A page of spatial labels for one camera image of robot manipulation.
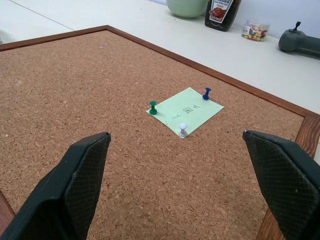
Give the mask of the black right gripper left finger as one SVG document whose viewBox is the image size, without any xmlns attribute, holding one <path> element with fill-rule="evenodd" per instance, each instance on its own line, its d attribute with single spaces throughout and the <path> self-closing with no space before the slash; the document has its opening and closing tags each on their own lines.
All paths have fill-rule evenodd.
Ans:
<svg viewBox="0 0 320 240">
<path fill-rule="evenodd" d="M 111 135 L 85 137 L 33 189 L 2 240 L 85 240 L 95 215 Z"/>
</svg>

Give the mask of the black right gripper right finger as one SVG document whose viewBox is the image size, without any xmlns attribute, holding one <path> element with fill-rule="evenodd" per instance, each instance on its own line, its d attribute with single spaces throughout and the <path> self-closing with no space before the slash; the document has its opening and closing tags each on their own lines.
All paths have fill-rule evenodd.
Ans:
<svg viewBox="0 0 320 240">
<path fill-rule="evenodd" d="M 287 240 L 320 238 L 320 166 L 295 142 L 263 132 L 242 135 L 261 193 Z"/>
</svg>

